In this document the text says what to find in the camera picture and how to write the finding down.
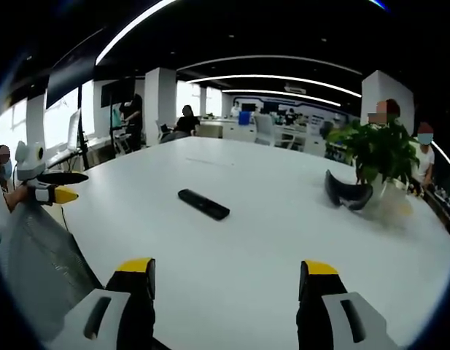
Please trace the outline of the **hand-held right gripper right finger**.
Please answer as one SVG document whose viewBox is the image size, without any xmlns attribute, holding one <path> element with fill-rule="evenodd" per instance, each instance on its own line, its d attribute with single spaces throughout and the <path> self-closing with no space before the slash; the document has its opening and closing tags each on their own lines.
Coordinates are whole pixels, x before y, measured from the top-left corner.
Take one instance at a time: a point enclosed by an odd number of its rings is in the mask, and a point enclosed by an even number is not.
<svg viewBox="0 0 450 350">
<path fill-rule="evenodd" d="M 296 314 L 300 349 L 398 349 L 385 318 L 357 292 L 348 292 L 332 266 L 300 264 Z"/>
</svg>

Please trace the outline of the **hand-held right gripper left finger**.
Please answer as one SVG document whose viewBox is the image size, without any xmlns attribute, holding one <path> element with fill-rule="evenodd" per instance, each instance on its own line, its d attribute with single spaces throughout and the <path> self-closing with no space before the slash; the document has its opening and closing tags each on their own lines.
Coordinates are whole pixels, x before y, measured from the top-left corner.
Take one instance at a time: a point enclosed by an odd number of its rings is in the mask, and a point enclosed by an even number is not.
<svg viewBox="0 0 450 350">
<path fill-rule="evenodd" d="M 64 317 L 48 349 L 151 349 L 155 324 L 155 259 L 128 260 L 103 289 Z"/>
</svg>

